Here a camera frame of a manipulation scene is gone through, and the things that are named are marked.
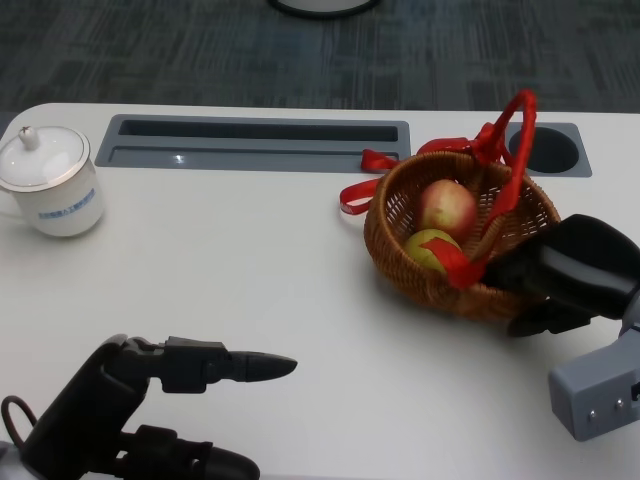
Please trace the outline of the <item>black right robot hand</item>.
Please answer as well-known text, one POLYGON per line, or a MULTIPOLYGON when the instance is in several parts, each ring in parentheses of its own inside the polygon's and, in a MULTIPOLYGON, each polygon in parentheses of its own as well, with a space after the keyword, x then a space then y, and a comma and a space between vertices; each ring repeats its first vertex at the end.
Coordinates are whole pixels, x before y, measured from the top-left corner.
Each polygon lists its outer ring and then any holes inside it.
POLYGON ((543 301, 514 318, 511 337, 620 320, 639 293, 639 247, 597 218, 574 214, 496 256, 481 282, 543 301))

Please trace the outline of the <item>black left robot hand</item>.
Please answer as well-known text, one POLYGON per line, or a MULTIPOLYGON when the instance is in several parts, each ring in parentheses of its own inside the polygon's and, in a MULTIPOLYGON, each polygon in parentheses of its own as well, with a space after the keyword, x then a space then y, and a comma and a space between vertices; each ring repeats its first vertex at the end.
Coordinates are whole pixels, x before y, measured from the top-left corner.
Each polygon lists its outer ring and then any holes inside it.
POLYGON ((179 438, 170 429, 123 428, 151 379, 169 394, 202 394, 221 380, 251 383, 292 373, 294 359, 229 351, 221 342, 170 337, 161 344, 116 335, 86 360, 35 422, 19 452, 43 479, 87 473, 120 479, 257 479, 257 464, 238 453, 179 438))

